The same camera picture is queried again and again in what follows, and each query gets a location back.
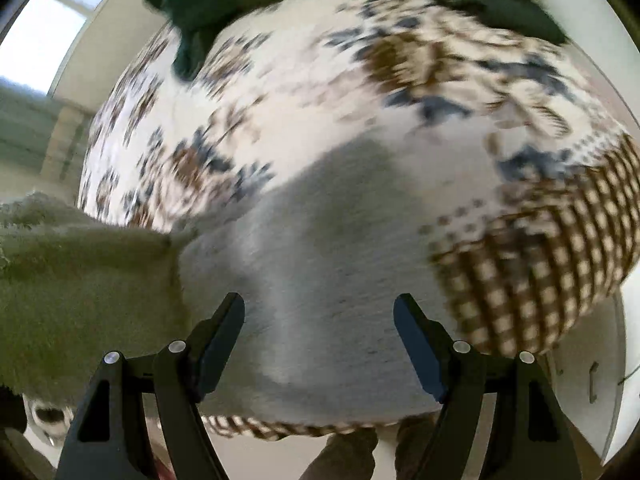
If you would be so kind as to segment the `grey fleece pants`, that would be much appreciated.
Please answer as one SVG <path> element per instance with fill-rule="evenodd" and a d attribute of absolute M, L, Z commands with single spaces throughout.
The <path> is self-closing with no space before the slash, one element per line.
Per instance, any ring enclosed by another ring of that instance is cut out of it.
<path fill-rule="evenodd" d="M 74 405 L 101 356 L 152 353 L 230 292 L 245 323 L 209 415 L 306 426 L 435 411 L 395 330 L 411 294 L 451 323 L 419 231 L 416 162 L 362 136 L 175 231 L 110 226 L 32 193 L 1 207 L 1 381 Z"/>

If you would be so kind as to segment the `white waste bin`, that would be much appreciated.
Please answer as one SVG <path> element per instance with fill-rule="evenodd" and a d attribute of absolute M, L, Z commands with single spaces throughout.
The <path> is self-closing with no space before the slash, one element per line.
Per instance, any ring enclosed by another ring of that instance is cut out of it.
<path fill-rule="evenodd" d="M 59 408 L 51 403 L 23 396 L 27 427 L 43 443 L 62 448 L 66 434 L 72 426 L 71 408 Z"/>

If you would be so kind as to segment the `white nightstand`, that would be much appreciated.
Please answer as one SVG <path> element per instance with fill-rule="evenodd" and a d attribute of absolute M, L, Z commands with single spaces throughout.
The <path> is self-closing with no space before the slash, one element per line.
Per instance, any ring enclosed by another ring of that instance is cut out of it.
<path fill-rule="evenodd" d="M 616 292 L 603 301 L 549 354 L 560 407 L 603 465 L 639 422 L 639 315 L 629 298 Z"/>

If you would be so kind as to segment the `floral bed blanket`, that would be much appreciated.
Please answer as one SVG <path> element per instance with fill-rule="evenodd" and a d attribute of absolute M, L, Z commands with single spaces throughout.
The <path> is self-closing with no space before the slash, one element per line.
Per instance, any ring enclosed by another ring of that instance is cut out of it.
<path fill-rule="evenodd" d="M 93 119 L 93 217 L 169 231 L 366 136 L 416 162 L 435 320 L 480 352 L 550 350 L 639 264 L 638 146 L 563 47 L 432 0 L 284 0 L 226 28 L 188 84 L 178 44 L 160 30 Z M 228 434 L 364 425 L 202 406 Z"/>

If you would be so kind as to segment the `left green curtain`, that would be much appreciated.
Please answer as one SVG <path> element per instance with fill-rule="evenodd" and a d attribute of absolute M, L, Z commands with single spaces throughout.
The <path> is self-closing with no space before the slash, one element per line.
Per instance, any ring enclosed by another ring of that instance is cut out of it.
<path fill-rule="evenodd" d="M 93 120 L 85 110 L 1 81 L 1 160 L 76 190 Z"/>

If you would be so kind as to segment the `window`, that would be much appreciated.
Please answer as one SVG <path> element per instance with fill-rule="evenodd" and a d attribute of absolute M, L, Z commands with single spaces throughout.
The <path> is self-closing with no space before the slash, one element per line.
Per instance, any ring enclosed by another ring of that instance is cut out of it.
<path fill-rule="evenodd" d="M 27 0 L 1 40 L 1 78 L 51 90 L 70 49 L 103 0 Z"/>

